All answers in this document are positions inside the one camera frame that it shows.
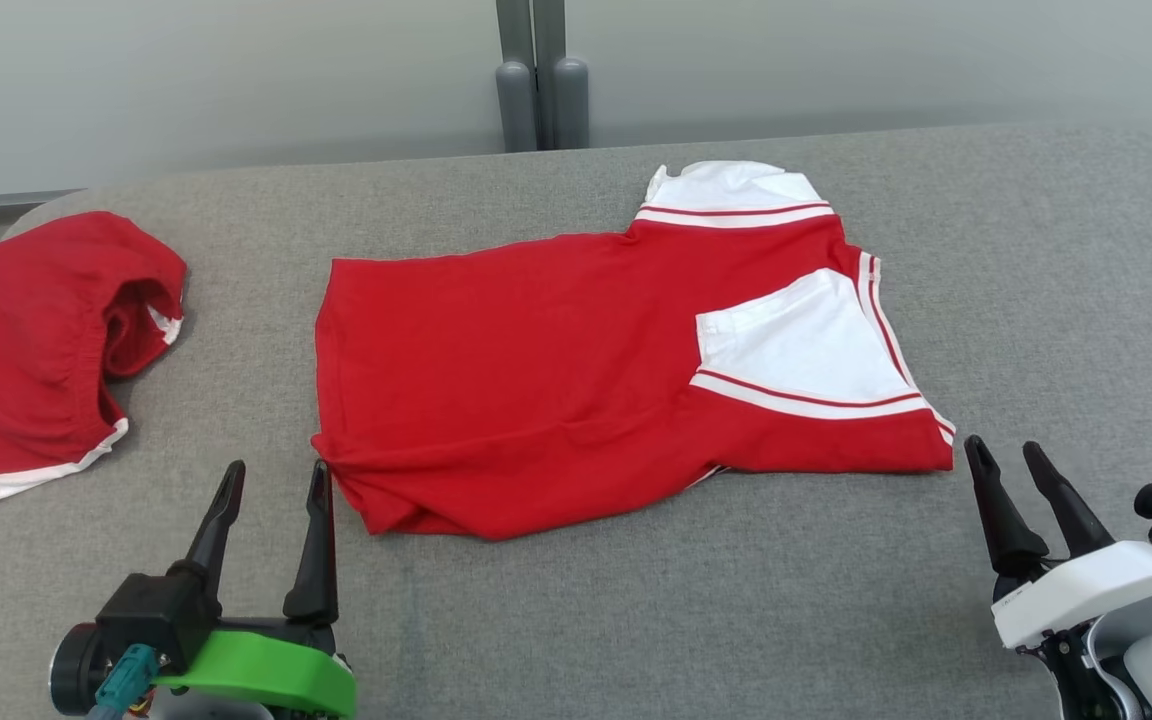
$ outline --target white wall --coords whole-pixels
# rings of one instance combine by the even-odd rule
[[[568,0],[591,142],[1152,118],[1152,1]]]
[[[488,0],[0,0],[0,195],[502,149]]]

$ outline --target red stripe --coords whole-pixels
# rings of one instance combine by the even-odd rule
[[[708,376],[712,378],[721,379],[721,381],[727,381],[732,384],[737,384],[741,387],[748,387],[749,389],[756,389],[758,392],[767,393],[767,395],[774,395],[776,397],[786,397],[786,400],[797,400],[801,402],[812,402],[816,406],[831,406],[831,407],[879,407],[879,406],[890,406],[893,402],[900,402],[902,400],[914,400],[914,397],[923,397],[920,393],[911,392],[908,395],[901,395],[899,397],[887,397],[887,400],[874,400],[872,402],[840,402],[836,400],[819,400],[818,397],[804,397],[801,395],[791,395],[787,392],[776,392],[774,389],[767,389],[761,386],[756,386],[752,382],[737,381],[736,378],[730,378],[723,376],[722,373],[713,372],[713,370],[705,370],[704,367],[696,370],[698,376]]]
[[[869,304],[874,308],[874,316],[878,318],[878,329],[882,331],[882,341],[887,343],[887,355],[890,355],[892,365],[895,366],[896,372],[905,378],[905,382],[909,382],[914,387],[914,381],[910,381],[909,376],[905,374],[904,370],[901,370],[900,359],[896,357],[896,346],[892,344],[890,333],[887,332],[887,318],[882,318],[882,308],[878,305],[878,297],[874,295],[874,266],[878,264],[878,259],[873,255],[869,256]]]
[[[675,210],[675,209],[658,209],[654,205],[644,205],[639,210],[652,210],[653,213],[672,213],[675,215],[700,215],[700,217],[721,217],[721,215],[775,215],[776,213],[788,213],[790,210],[805,210],[805,209],[827,209],[829,204],[827,202],[809,202],[806,205],[791,205],[789,209],[773,209],[773,210]]]

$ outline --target red cloth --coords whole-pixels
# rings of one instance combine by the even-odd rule
[[[723,467],[952,468],[878,260],[809,183],[756,162],[662,173],[623,234],[334,260],[312,442],[370,532],[515,537]]]
[[[0,242],[0,498],[76,473],[127,432],[105,378],[138,373],[174,340],[184,274],[112,213]]]

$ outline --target gray tablecloth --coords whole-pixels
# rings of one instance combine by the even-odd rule
[[[65,197],[14,232],[124,214],[191,266],[168,355],[115,388],[132,432],[0,502],[0,717],[52,717],[51,651],[126,574],[188,547],[248,464],[221,600],[276,614],[305,526],[312,324],[332,256],[621,232],[659,164],[806,173],[884,258],[884,309],[1016,503],[1056,524],[1044,442],[1119,537],[1152,482],[1152,131],[925,129],[196,174]],[[1053,546],[1060,546],[1054,541]],[[1003,651],[965,465],[929,477],[721,475],[621,518],[517,541],[371,538],[338,501],[340,647],[361,717],[1054,717]]]

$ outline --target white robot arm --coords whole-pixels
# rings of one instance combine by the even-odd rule
[[[1051,670],[1064,720],[1152,720],[1152,529],[1149,541],[1115,541],[1074,486],[1024,446],[1039,492],[1068,543],[1068,560],[1025,525],[984,441],[965,442],[980,523],[998,573],[993,617],[1006,647]],[[1152,520],[1152,484],[1135,510]]]

